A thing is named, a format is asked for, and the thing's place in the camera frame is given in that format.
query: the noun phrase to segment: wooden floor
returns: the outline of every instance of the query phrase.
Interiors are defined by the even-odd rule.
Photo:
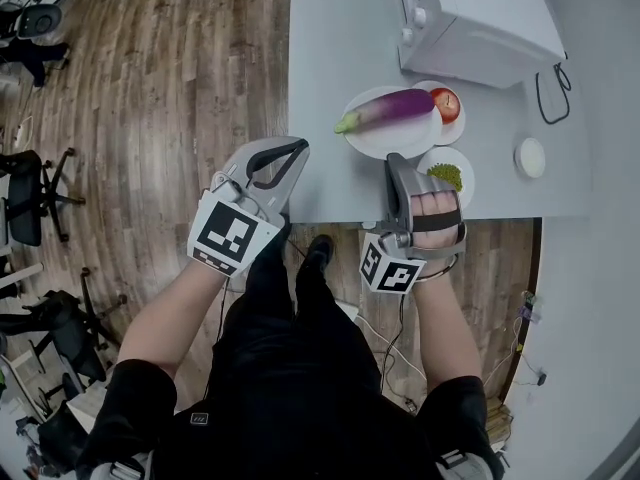
[[[71,43],[70,67],[52,71],[47,87],[36,94],[24,74],[22,89],[5,90],[3,120],[5,136],[13,137],[18,124],[32,116],[26,123],[32,131],[28,146],[54,164],[65,148],[76,148],[66,182],[87,205],[62,210],[68,244],[58,243],[45,219],[42,246],[17,247],[12,262],[45,265],[45,272],[24,283],[23,303],[49,289],[79,295],[80,270],[89,267],[98,306],[111,305],[121,293],[129,297],[128,306],[109,319],[123,335],[144,303],[186,264],[190,222],[215,170],[239,145],[287,131],[289,0],[67,0],[63,8],[65,21],[51,39]],[[15,151],[9,142],[5,151]],[[532,222],[472,222],[470,231],[454,280],[488,374],[513,339],[511,326],[529,274]],[[292,238],[305,248],[319,232],[332,234],[338,245],[328,272],[336,297],[361,306],[374,328],[394,335],[398,297],[363,291],[359,232],[328,224],[297,227]],[[288,247],[292,277],[300,262]],[[232,288],[227,307],[242,281]],[[204,392],[221,299],[179,373],[181,407]],[[1,311],[19,308],[15,301],[0,304]],[[384,350],[380,339],[364,332],[374,351]],[[399,347],[418,365],[416,332],[409,301]],[[11,340],[11,355],[25,349],[26,337]],[[507,369],[508,363],[493,377],[489,393],[497,392]],[[57,379],[33,382],[53,386]],[[420,377],[401,360],[390,384],[416,400],[425,393]]]

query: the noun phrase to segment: white plate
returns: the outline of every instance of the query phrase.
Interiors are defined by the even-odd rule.
[[[473,167],[460,151],[453,148],[433,148],[422,157],[418,164],[418,172],[427,174],[427,171],[437,164],[451,164],[460,169],[462,178],[462,192],[458,192],[460,209],[464,210],[473,198],[476,190],[476,176]]]
[[[376,87],[356,96],[344,113],[385,94],[404,91],[406,87]],[[422,155],[433,147],[442,132],[440,112],[405,119],[362,133],[345,133],[345,138],[363,155],[386,160],[389,153],[400,153],[405,158]]]
[[[439,139],[436,139],[436,146],[448,146],[449,144],[453,144],[457,141],[462,132],[464,132],[464,127],[467,124],[467,114],[464,111],[464,105],[462,104],[462,100],[456,91],[454,91],[451,87],[447,87],[441,82],[436,82],[435,80],[425,80],[423,82],[419,82],[413,86],[414,89],[422,89],[423,91],[431,92],[434,89],[449,89],[453,94],[458,97],[460,100],[460,115],[458,119],[456,119],[453,123],[443,124],[442,125],[442,133]]]

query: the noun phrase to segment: forearm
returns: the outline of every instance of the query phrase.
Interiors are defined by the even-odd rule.
[[[450,379],[480,377],[480,354],[449,275],[413,289],[420,321],[420,354],[429,389]]]
[[[118,362],[142,359],[174,377],[225,280],[215,270],[191,261],[135,317]]]

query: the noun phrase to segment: hand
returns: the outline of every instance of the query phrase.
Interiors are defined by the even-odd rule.
[[[414,217],[449,213],[456,208],[456,198],[453,192],[437,192],[435,194],[424,194],[411,198],[411,212]],[[414,233],[413,245],[420,249],[443,249],[455,245],[457,237],[457,226],[440,231]],[[420,276],[430,276],[442,272],[447,267],[448,261],[449,260],[444,259],[428,262],[422,269]]]

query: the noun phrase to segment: eggplant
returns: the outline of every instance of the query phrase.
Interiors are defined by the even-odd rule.
[[[334,131],[355,133],[432,112],[433,96],[422,89],[405,89],[380,96],[347,112]]]

